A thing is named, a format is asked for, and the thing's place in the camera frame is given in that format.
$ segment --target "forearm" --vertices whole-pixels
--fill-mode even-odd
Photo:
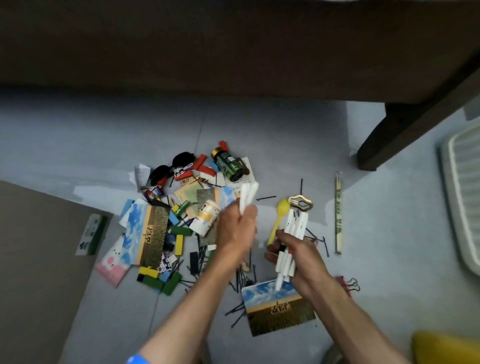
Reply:
[[[237,257],[217,254],[158,332],[140,350],[150,364],[191,363],[205,339]]]
[[[334,343],[349,363],[409,363],[378,329],[370,316],[348,297],[330,276],[316,287],[311,302]]]

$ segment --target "gold paper clip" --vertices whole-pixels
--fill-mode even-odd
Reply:
[[[302,196],[300,194],[296,196],[291,196],[288,198],[288,203],[291,206],[298,207],[302,211],[308,211],[313,207],[313,202],[312,200],[309,200],[305,196]]]

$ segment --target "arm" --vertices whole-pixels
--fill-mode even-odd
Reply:
[[[230,278],[253,244],[256,216],[253,205],[241,216],[238,202],[222,212],[217,226],[217,253],[208,269],[140,350],[150,364],[193,362]]]
[[[342,286],[328,274],[312,242],[277,231],[277,237],[293,249],[297,271],[292,278],[297,291],[313,306],[334,343],[350,364],[407,364],[365,311],[348,297]],[[280,242],[268,247],[267,260],[276,262]]]

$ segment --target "wooden bed frame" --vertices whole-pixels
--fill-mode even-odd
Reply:
[[[31,0],[0,6],[0,83],[384,102],[375,170],[480,91],[480,1]]]

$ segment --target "blue wristband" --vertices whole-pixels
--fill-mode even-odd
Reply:
[[[141,355],[135,354],[127,360],[127,364],[150,364],[147,360],[144,359]]]

